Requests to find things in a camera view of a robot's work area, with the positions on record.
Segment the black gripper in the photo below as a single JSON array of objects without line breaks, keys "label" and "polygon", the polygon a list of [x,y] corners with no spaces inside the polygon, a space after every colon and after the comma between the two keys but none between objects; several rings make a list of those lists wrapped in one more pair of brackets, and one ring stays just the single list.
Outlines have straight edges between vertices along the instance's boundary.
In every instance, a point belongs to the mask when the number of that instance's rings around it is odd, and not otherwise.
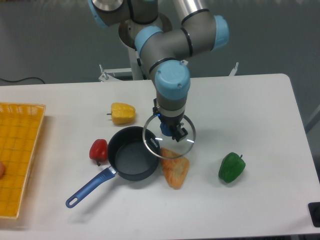
[{"label": "black gripper", "polygon": [[159,120],[161,122],[160,129],[162,131],[173,131],[172,139],[176,142],[181,142],[188,135],[188,131],[180,125],[183,117],[184,113],[181,113],[177,116],[166,116],[163,114],[159,114]]}]

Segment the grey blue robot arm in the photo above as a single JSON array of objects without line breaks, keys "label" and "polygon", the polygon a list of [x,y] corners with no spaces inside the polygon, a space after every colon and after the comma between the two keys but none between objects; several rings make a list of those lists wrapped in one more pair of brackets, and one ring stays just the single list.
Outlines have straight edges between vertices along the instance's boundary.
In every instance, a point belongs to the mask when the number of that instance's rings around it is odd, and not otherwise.
[{"label": "grey blue robot arm", "polygon": [[156,89],[153,113],[165,136],[180,142],[188,135],[182,126],[189,69],[183,61],[225,46],[230,38],[227,21],[212,15],[203,0],[176,0],[181,27],[166,30],[156,0],[91,0],[96,21],[106,27],[127,24],[124,43],[137,52],[140,64]]}]

